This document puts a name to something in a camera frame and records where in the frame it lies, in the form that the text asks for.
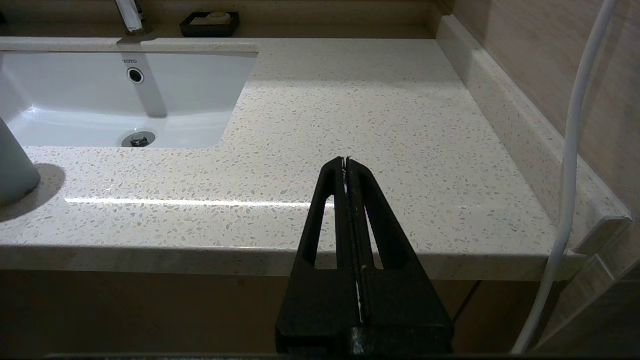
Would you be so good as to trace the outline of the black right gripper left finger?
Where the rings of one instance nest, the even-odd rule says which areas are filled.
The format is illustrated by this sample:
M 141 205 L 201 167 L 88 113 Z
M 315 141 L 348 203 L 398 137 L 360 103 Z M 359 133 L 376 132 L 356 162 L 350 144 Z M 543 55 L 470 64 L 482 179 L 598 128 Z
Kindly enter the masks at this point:
M 276 348 L 281 354 L 349 354 L 351 332 L 361 324 L 345 170 L 345 159 L 334 158 L 320 171 L 276 322 Z M 336 269 L 318 269 L 319 240 L 330 197 L 334 198 Z

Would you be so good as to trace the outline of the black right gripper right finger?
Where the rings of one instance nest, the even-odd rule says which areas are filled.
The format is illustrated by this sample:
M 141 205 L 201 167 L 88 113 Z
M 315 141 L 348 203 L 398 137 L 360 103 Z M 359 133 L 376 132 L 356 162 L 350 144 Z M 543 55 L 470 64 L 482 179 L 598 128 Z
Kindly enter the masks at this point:
M 359 272 L 355 356 L 450 354 L 454 325 L 373 173 L 347 160 Z

